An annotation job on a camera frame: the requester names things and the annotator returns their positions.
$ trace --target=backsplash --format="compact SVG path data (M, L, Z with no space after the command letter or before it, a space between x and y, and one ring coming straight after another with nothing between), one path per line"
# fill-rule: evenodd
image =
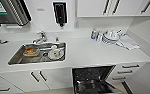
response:
M129 28L132 20L134 19L134 17L77 18L76 17L77 6L75 5L76 0L64 0L64 2L67 3L68 23L65 24L64 29L61 29L60 26L55 22L55 15L52 5L53 1L54 0L25 0L25 3L32 17L32 21L28 23L26 26L23 26L21 29L9 29L6 28L6 25L2 25L0 27L0 36L2 36L3 34L7 34L5 36L7 36L7 39L9 39L8 37L11 34L12 35L23 34L26 36L25 38L27 38L30 33L37 33L39 31L65 32L65 33L75 32L81 35L80 33L82 33L83 31L88 31L89 33L91 33L93 28L96 28L97 30L122 29L122 32L125 33Z

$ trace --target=black dispenser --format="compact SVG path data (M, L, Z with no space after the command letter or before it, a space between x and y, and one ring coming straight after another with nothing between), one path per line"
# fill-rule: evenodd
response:
M63 27L67 23L66 3L65 2L53 2L55 11L56 23Z

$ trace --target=faucet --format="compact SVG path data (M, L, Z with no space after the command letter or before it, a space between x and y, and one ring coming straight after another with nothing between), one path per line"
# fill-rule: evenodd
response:
M34 44L37 44L37 43L42 43L42 42L47 42L47 37L46 37L46 34L44 31L41 31L37 34L40 34L40 38L39 39L36 39L36 40L33 40L33 43Z

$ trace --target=white cabinet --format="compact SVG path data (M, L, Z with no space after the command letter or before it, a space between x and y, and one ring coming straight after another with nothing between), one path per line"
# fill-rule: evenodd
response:
M135 16L143 0L112 0L108 16Z
M118 64L112 70L112 72L110 73L106 81L109 83L118 83L118 82L124 81L125 79L133 75L144 64L145 64L144 62Z
M150 0L144 0L136 16L150 16Z
M135 16L143 0L78 0L77 17Z
M40 77L39 70L1 73L0 76L24 92L49 89Z
M0 76L24 92L73 87L71 68L1 73Z
M77 17L106 17L111 0L78 0Z
M73 87L72 68L44 69L41 72L50 89Z
M21 91L13 84L9 83L8 81L0 77L0 94L14 94L14 93L23 93L23 91Z

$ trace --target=stainless steel sink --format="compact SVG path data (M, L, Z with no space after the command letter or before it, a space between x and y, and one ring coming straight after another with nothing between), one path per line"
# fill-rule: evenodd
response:
M56 60L52 60L48 57L48 52L51 51L51 46L56 45L57 49L62 49L64 55ZM29 48L39 48L40 52L37 56L24 56L24 51ZM53 61L63 61L65 60L65 49L66 43L43 43L43 44L26 44L22 45L20 49L15 53L15 55L8 62L9 65L12 64L27 64L27 63L40 63L40 62L53 62Z

